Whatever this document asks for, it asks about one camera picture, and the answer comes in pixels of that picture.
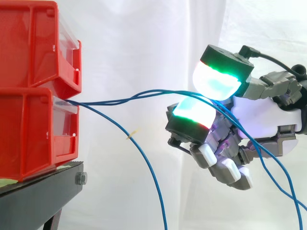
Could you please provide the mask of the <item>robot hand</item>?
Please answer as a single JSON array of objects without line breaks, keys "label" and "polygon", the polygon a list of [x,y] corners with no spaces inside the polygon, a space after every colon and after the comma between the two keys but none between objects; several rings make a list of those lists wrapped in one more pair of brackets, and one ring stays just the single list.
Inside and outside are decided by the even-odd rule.
[{"label": "robot hand", "polygon": [[246,165],[281,157],[307,132],[307,69],[286,66],[249,46],[208,45],[193,73],[197,97],[168,106],[168,144],[190,154],[219,182],[252,187]]}]

